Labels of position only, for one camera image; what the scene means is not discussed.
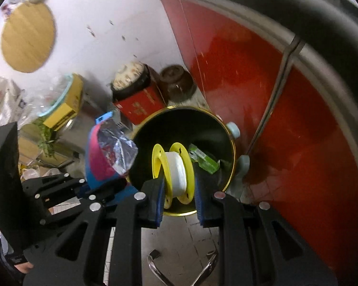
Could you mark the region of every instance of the black bowl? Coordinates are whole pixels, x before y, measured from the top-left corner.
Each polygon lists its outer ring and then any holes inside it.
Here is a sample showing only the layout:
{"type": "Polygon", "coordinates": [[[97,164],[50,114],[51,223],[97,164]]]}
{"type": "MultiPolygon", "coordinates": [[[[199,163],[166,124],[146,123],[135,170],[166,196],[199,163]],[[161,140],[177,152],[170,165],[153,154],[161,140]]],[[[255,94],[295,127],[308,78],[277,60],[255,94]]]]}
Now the black bowl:
{"type": "MultiPolygon", "coordinates": [[[[236,154],[233,137],[222,121],[203,109],[180,106],[155,112],[142,122],[133,140],[138,155],[129,171],[129,178],[139,190],[145,181],[153,178],[151,155],[157,143],[166,152],[175,142],[182,143],[187,149],[192,143],[214,160],[220,160],[220,169],[215,174],[205,174],[217,190],[225,190],[232,178],[236,154]]],[[[194,200],[184,205],[174,198],[165,214],[181,216],[195,211],[194,200]]]]}

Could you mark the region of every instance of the white thread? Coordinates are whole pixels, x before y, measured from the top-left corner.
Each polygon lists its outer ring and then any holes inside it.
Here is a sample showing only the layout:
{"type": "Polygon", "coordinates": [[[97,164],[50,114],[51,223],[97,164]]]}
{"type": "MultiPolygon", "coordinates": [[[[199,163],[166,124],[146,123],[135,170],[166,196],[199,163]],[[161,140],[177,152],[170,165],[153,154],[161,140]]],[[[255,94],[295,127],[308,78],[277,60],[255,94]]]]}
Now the white thread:
{"type": "Polygon", "coordinates": [[[173,198],[185,194],[187,178],[182,157],[177,152],[166,153],[173,185],[173,198]]]}

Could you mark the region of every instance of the cutting board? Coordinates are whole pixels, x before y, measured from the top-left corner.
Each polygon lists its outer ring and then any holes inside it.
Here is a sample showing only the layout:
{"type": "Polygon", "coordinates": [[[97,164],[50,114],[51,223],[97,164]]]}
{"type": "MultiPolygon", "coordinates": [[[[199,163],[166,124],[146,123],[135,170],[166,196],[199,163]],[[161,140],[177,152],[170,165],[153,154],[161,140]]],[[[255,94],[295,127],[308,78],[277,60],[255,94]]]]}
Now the cutting board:
{"type": "Polygon", "coordinates": [[[35,72],[48,59],[56,29],[50,9],[43,3],[23,3],[4,25],[1,51],[16,71],[35,72]]]}

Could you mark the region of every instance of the spool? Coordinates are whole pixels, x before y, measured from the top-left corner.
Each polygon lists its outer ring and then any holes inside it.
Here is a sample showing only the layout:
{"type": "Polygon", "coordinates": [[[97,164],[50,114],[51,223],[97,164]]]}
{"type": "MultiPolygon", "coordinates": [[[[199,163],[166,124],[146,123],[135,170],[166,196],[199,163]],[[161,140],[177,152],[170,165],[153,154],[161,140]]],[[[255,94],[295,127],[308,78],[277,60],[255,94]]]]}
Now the spool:
{"type": "Polygon", "coordinates": [[[166,188],[164,208],[171,207],[173,198],[182,204],[189,204],[194,198],[195,175],[190,156],[185,147],[174,143],[167,153],[159,144],[155,144],[152,153],[153,178],[159,176],[163,168],[166,188]]]}

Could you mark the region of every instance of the screw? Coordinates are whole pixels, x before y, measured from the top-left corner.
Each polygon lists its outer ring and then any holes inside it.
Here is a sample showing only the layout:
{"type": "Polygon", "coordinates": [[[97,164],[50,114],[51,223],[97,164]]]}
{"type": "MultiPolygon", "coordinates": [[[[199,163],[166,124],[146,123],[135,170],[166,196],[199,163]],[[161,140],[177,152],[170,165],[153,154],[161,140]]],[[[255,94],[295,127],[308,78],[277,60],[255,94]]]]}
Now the screw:
{"type": "Polygon", "coordinates": [[[268,202],[260,202],[260,204],[258,205],[258,207],[264,211],[267,211],[271,208],[271,205],[268,202]]]}
{"type": "Polygon", "coordinates": [[[146,198],[146,194],[142,192],[138,192],[134,195],[135,200],[143,200],[144,198],[146,198]]]}
{"type": "Polygon", "coordinates": [[[213,196],[216,198],[216,199],[224,199],[226,197],[226,194],[222,191],[217,191],[213,194],[213,196]]]}
{"type": "Polygon", "coordinates": [[[98,202],[94,202],[94,203],[90,204],[89,208],[92,212],[96,212],[101,208],[101,204],[98,202]]]}

